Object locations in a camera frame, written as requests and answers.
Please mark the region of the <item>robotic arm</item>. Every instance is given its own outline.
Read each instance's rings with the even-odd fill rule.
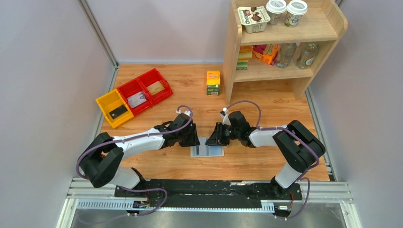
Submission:
[[[325,153],[324,145],[299,121],[275,128],[251,127],[240,111],[227,114],[224,108],[221,116],[223,122],[217,122],[213,134],[206,145],[230,144],[230,140],[238,139],[246,147],[278,146],[287,160],[282,170],[271,180],[273,195],[284,197],[292,184],[301,178],[316,161]]]
[[[101,133],[80,156],[79,167],[95,188],[111,183],[133,189],[140,182],[141,175],[135,169],[119,166],[121,160],[175,143],[182,147],[200,145],[196,124],[190,118],[191,112],[186,111],[180,113],[174,121],[165,122],[143,133],[115,137]]]

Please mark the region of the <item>bottle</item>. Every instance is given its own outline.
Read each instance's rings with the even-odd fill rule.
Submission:
[[[279,68],[288,67],[289,63],[294,56],[294,53],[297,49],[296,43],[285,43],[280,46],[280,51],[278,52],[276,58],[276,66]]]
[[[297,67],[300,69],[307,69],[314,62],[319,52],[319,45],[314,42],[306,43],[301,50],[301,55],[297,59]]]

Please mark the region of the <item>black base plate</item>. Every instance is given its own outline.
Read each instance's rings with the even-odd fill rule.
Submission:
[[[261,208],[260,200],[291,200],[287,194],[276,198],[270,192],[270,183],[256,182],[245,185],[232,185],[239,180],[165,180],[150,179],[136,186],[135,189],[164,188],[168,199],[164,207],[181,208]],[[301,200],[299,184],[293,184],[290,192],[294,200]],[[151,200],[151,206],[157,206],[164,198],[162,191],[134,193],[121,188],[115,189],[115,197],[145,197]]]

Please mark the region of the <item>gray floor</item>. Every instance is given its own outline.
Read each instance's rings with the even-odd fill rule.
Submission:
[[[296,213],[301,204],[295,204]],[[78,210],[85,222],[100,222],[123,215],[117,210]],[[159,211],[144,217],[124,217],[98,225],[73,221],[73,228],[345,228],[339,204],[307,204],[296,219],[281,221],[271,214],[234,212],[172,212]]]

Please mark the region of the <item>red plastic bin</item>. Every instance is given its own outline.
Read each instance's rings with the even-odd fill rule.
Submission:
[[[121,85],[117,88],[117,90],[120,93],[120,96],[122,96],[123,100],[126,102],[126,104],[128,105],[130,111],[132,111],[133,115],[137,115],[141,112],[143,112],[144,110],[146,110],[147,108],[151,107],[154,105],[153,100],[151,98],[151,94],[148,92],[148,90],[137,80],[137,78],[131,80],[130,82]],[[138,92],[142,92],[145,99],[147,101],[145,101],[144,103],[135,106],[134,108],[131,107],[130,102],[129,102],[129,98],[135,94],[137,94]]]
[[[144,85],[145,88],[152,85],[153,83],[160,81],[161,84],[164,86],[164,90],[154,94],[152,96],[152,100],[154,104],[161,102],[162,100],[166,99],[167,97],[173,94],[169,83],[163,78],[160,72],[157,69],[152,69],[145,74],[140,75],[137,77],[139,81]]]

